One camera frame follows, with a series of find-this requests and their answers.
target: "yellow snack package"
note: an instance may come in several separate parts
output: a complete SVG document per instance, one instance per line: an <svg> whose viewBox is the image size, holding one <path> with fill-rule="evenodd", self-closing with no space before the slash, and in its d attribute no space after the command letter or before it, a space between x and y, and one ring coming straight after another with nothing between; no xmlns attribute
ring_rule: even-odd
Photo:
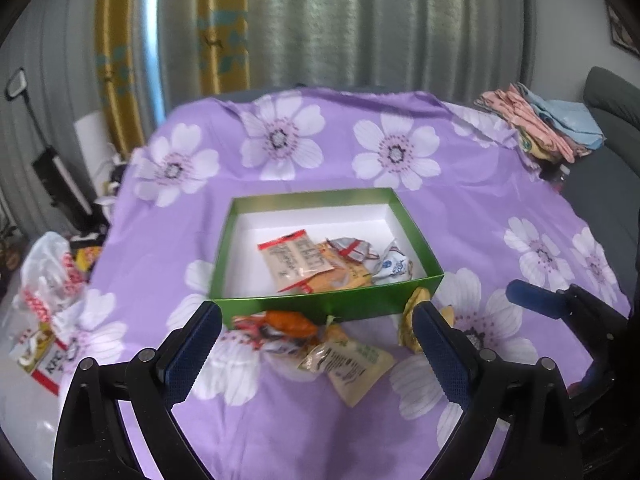
<svg viewBox="0 0 640 480"><path fill-rule="evenodd" d="M353 339L328 340L319 344L298 368L326 372L340 398L352 408L396 363L391 354Z"/></svg>
<svg viewBox="0 0 640 480"><path fill-rule="evenodd" d="M402 319L400 325L398 326L398 343L402 346L406 346L409 350L419 354L422 352L422 347L418 340L414 335L414 327L412 323L412 317L414 315L414 308L416 305L422 303L423 301L429 301L431 299L431 294L426 288L419 286L414 290L414 293L409 298L409 301L406 302L404 306L404 312L402 313ZM440 314L445 319L445 321L449 324L449 326L453 326L455 321L453 307L446 306L442 310L440 310Z"/></svg>
<svg viewBox="0 0 640 480"><path fill-rule="evenodd" d="M300 286L302 292L327 292L329 290L346 290L371 285L371 273L363 264L345 260L338 255L329 242L316 245L322 257L334 268L322 274L316 274Z"/></svg>

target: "floral tablecloth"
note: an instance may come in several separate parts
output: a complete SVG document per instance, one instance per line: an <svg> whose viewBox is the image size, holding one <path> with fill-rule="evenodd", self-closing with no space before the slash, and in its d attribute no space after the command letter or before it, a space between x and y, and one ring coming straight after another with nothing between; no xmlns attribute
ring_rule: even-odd
<svg viewBox="0 0 640 480"><path fill-rule="evenodd" d="M130 360L186 322L205 297L233 197L377 186L397 191L446 270L434 303L454 307L457 328L508 360L550 356L567 384L580 380L590 358L572 333L510 304L504 287L575 282L624 314L628 301L585 222L526 170L513 136L497 118L423 92L302 89L178 108L127 170L78 359ZM217 479L421 478L461 410L425 357L397 345L397 322L344 324L398 361L355 408L326 377L226 333L176 419ZM146 475L160 478L126 404L124 419ZM498 424L478 478L504 431Z"/></svg>

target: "gray curtain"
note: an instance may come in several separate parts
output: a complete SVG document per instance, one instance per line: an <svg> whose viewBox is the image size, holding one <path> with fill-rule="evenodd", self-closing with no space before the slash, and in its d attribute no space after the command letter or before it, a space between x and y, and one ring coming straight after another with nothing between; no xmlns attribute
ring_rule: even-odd
<svg viewBox="0 0 640 480"><path fill-rule="evenodd" d="M470 103L520 79L524 0L249 0L252 88L423 89Z"/></svg>
<svg viewBox="0 0 640 480"><path fill-rule="evenodd" d="M47 140L82 192L94 197L74 122L100 108L94 56L95 0L32 0L0 47L0 86L20 66ZM0 98L0 189L11 216L30 237L70 231L31 169L42 146L21 100Z"/></svg>

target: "white flower print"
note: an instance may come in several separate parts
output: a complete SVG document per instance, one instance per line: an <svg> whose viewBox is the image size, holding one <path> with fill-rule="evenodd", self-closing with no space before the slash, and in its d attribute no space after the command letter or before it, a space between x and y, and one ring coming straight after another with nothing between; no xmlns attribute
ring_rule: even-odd
<svg viewBox="0 0 640 480"><path fill-rule="evenodd" d="M94 288L87 292L84 309L77 323L78 329L68 346L65 370L75 369L78 361L88 356L101 365L118 361L124 350L122 338L127 332L126 323L115 321L98 328L113 312L115 305L116 297L111 292L101 295Z"/></svg>
<svg viewBox="0 0 640 480"><path fill-rule="evenodd" d="M168 332L182 328L198 307L207 299L214 265L203 260L191 262L184 273L186 285L194 291L185 297L169 315ZM291 381L313 381L315 374L298 370L298 363L284 356L257 351L248 336L224 326L211 349L191 393L201 400L223 394L229 406L241 406L253 399L258 391L258 378L262 361L271 365L279 375Z"/></svg>
<svg viewBox="0 0 640 480"><path fill-rule="evenodd" d="M558 257L558 246L546 234L540 236L535 226L526 218L509 219L504 242L522 254L520 270L529 283L545 286L548 282L547 288L555 292L567 289L567 280L574 279L569 263Z"/></svg>
<svg viewBox="0 0 640 480"><path fill-rule="evenodd" d="M478 348L491 348L506 361L534 364L538 352L528 339L516 337L522 325L522 307L510 303L503 289L496 290L481 305L482 288L478 276L469 269L445 272L433 303L437 308L451 305L454 328L465 333ZM409 357L396 365L390 375L393 390L400 395L400 414L411 420L429 412L444 395L423 354ZM437 427L442 447L458 423L462 409L448 402ZM504 423L497 426L504 428Z"/></svg>
<svg viewBox="0 0 640 480"><path fill-rule="evenodd" d="M452 103L444 103L444 105L454 115L451 121L453 131L460 137L468 137L477 142L483 148L497 145L491 136L493 131L498 132L510 128L498 116Z"/></svg>
<svg viewBox="0 0 640 480"><path fill-rule="evenodd" d="M578 263L583 266L593 286L600 292L600 298L608 304L613 304L616 291L613 285L617 283L616 275L607 263L604 249L596 242L588 227L574 236L572 252Z"/></svg>
<svg viewBox="0 0 640 480"><path fill-rule="evenodd" d="M255 105L257 115L240 114L249 135L240 149L244 167L264 165L260 180L293 180L296 177L294 162L308 170L322 164L324 156L320 146L309 139L324 129L324 117L318 105L300 110L302 94L297 90L279 94L275 104L270 95L265 95Z"/></svg>
<svg viewBox="0 0 640 480"><path fill-rule="evenodd" d="M440 174L440 166L427 158L438 149L440 139L431 126L412 131L413 118L393 112L382 112L382 129L376 123L362 120L353 127L358 143L369 150L356 155L351 167L358 178L371 179L375 187L397 189L400 181L416 191L422 178Z"/></svg>
<svg viewBox="0 0 640 480"><path fill-rule="evenodd" d="M135 176L141 180L134 188L135 194L158 207L167 207L180 192L193 194L200 190L220 170L216 150L196 152L201 139L196 124L178 124L171 133L171 141L158 137L151 142L151 160L137 152Z"/></svg>

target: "yellow curtain panel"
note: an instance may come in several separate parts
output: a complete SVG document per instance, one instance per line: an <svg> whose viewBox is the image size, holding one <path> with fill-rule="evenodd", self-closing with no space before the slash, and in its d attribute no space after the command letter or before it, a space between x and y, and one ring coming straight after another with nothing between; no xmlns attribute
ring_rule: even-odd
<svg viewBox="0 0 640 480"><path fill-rule="evenodd" d="M204 96L249 88L247 0L197 0Z"/></svg>
<svg viewBox="0 0 640 480"><path fill-rule="evenodd" d="M95 51L100 97L116 148L125 156L145 143L133 92L133 0L97 0Z"/></svg>

